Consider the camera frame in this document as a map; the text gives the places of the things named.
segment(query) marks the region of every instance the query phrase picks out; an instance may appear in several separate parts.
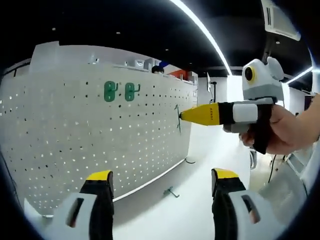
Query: green hook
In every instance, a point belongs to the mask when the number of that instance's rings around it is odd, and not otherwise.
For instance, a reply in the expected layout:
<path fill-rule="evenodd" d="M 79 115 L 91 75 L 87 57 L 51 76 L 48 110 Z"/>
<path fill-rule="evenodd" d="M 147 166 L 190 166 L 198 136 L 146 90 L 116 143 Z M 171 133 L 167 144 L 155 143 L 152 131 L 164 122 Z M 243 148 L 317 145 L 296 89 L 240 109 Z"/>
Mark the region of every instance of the green hook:
<path fill-rule="evenodd" d="M 138 90 L 135 90 L 135 85 L 132 82 L 128 82 L 125 85 L 125 94 L 124 98 L 127 102 L 131 102 L 135 99 L 135 93 L 140 92 L 141 85 L 138 84 Z"/>
<path fill-rule="evenodd" d="M 112 102 L 116 98 L 116 91 L 118 91 L 119 84 L 115 84 L 113 81 L 107 81 L 104 84 L 104 100 L 106 102 Z"/>

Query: cable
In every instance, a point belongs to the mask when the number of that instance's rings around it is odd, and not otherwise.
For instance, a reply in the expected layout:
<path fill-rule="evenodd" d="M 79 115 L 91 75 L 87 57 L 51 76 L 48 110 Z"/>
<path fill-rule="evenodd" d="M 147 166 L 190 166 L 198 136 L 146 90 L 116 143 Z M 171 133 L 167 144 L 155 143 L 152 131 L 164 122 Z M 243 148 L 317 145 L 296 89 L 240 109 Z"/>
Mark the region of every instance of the cable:
<path fill-rule="evenodd" d="M 188 163 L 188 164 L 195 164 L 195 163 L 196 163 L 195 161 L 194 161 L 194 162 L 187 161 L 187 158 L 185 158 L 184 161 L 185 161 L 186 163 Z"/>
<path fill-rule="evenodd" d="M 274 171 L 274 165 L 275 165 L 275 159 L 276 159 L 276 156 L 277 156 L 277 154 L 276 154 L 276 155 L 274 155 L 273 160 L 272 160 L 271 172 L 270 172 L 270 176 L 269 176 L 268 183 L 270 183 L 271 176 L 272 176 L 272 172 Z"/>
<path fill-rule="evenodd" d="M 21 206 L 21 203 L 20 203 L 19 198 L 18 198 L 18 192 L 17 192 L 17 188 L 16 188 L 16 187 L 17 187 L 17 183 L 15 182 L 15 180 L 13 179 L 13 177 L 12 177 L 10 171 L 9 171 L 7 162 L 6 162 L 6 160 L 5 160 L 4 155 L 2 154 L 2 151 L 1 151 L 1 150 L 0 150 L 0 158 L 3 160 L 4 165 L 5 165 L 5 168 L 6 168 L 7 172 L 8 172 L 9 178 L 10 178 L 10 180 L 11 180 L 11 182 L 12 182 L 12 185 L 13 185 L 13 195 L 16 197 L 16 200 L 17 200 L 17 202 L 18 202 L 21 210 L 23 211 L 24 209 L 23 209 L 23 207 Z"/>

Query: metal hook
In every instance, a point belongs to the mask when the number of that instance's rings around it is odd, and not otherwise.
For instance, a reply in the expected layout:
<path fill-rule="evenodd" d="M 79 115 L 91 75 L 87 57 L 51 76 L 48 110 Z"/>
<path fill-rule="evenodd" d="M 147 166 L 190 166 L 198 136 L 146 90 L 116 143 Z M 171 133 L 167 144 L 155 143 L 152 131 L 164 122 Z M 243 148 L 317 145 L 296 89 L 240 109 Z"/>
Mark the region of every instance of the metal hook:
<path fill-rule="evenodd" d="M 140 92 L 140 88 L 141 88 L 141 85 L 138 84 L 138 90 L 134 90 L 133 92 L 135 92 L 135 93 Z"/>
<path fill-rule="evenodd" d="M 187 158 L 185 158 L 184 161 L 185 161 L 186 163 L 188 163 L 188 164 L 195 164 L 195 163 L 196 163 L 195 161 L 194 161 L 194 162 L 187 161 Z"/>
<path fill-rule="evenodd" d="M 116 92 L 116 91 L 118 91 L 118 87 L 119 87 L 119 84 L 117 83 L 116 85 L 115 85 L 115 89 L 111 89 L 111 86 L 112 86 L 112 83 L 110 82 L 109 83 L 109 89 L 108 89 L 108 91 L 109 92 Z"/>
<path fill-rule="evenodd" d="M 173 186 L 169 187 L 167 190 L 164 191 L 164 195 L 168 194 L 168 193 L 171 193 L 173 196 L 175 196 L 176 198 L 180 197 L 180 195 L 175 195 L 173 192 L 172 192 L 172 188 Z"/>
<path fill-rule="evenodd" d="M 178 104 L 175 105 L 174 110 L 176 110 L 176 109 L 177 109 L 177 113 L 178 113 L 178 125 L 176 126 L 176 128 L 179 128 L 179 132 L 180 132 L 180 135 L 181 135 L 180 112 L 179 112 Z"/>

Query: white pegboard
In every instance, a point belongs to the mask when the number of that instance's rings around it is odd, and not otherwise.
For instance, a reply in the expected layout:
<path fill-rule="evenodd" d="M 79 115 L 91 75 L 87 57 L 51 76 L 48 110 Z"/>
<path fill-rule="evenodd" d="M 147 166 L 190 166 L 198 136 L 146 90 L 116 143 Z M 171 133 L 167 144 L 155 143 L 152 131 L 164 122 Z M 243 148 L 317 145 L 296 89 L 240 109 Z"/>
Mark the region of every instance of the white pegboard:
<path fill-rule="evenodd" d="M 104 84 L 119 84 L 113 102 Z M 140 92 L 125 100 L 125 84 Z M 187 156 L 190 128 L 177 128 L 176 104 L 193 107 L 195 86 L 159 74 L 86 64 L 5 79 L 0 146 L 17 183 L 40 214 L 93 172 L 114 172 L 115 197 L 154 179 Z"/>

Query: black strap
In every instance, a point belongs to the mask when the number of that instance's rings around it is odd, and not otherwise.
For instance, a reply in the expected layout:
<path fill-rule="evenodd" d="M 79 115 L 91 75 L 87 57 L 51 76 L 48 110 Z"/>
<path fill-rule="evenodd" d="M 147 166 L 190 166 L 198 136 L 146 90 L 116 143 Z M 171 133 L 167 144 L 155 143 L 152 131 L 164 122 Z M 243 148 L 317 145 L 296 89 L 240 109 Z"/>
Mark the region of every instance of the black strap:
<path fill-rule="evenodd" d="M 252 124 L 251 129 L 254 132 L 253 148 L 261 154 L 266 154 L 266 150 L 272 135 L 270 118 L 272 113 L 272 104 L 261 104 L 258 107 L 258 120 Z"/>

